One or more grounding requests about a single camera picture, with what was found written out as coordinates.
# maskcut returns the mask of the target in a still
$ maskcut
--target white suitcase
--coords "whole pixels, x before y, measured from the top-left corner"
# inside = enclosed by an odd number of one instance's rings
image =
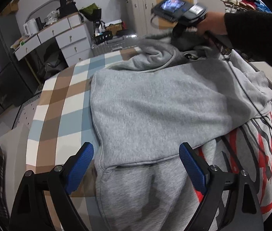
[[[147,34],[158,34],[158,18],[155,17],[152,21],[156,27],[152,26],[151,9],[156,5],[156,0],[127,0],[126,6],[129,15],[129,21],[132,29],[138,36]]]
[[[137,35],[127,35],[122,37],[115,36],[109,41],[105,41],[99,45],[93,44],[91,50],[94,56],[114,52],[117,50],[128,49],[137,46]]]

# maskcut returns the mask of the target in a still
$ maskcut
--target black sleeve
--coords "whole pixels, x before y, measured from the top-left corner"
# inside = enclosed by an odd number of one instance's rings
[[[253,53],[272,66],[272,14],[255,11],[226,13],[225,24],[235,49]]]

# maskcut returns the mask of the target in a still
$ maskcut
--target camera screen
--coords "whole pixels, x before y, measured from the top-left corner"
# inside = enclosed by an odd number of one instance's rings
[[[161,8],[174,13],[176,10],[178,10],[180,7],[182,7],[185,4],[182,0],[167,0],[161,5]]]

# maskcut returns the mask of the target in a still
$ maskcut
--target refrigerator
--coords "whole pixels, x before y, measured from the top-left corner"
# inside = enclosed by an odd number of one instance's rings
[[[0,17],[0,114],[34,95],[38,83],[24,60],[10,46],[21,37],[15,14]]]
[[[158,18],[155,17],[151,23],[151,9],[156,0],[127,0],[126,5],[129,22],[137,36],[159,33]]]

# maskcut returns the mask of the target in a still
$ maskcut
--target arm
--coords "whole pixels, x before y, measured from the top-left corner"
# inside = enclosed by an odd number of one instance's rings
[[[208,12],[198,25],[200,33],[207,30],[227,34],[234,48],[252,52],[272,66],[272,14],[246,11],[236,14]]]

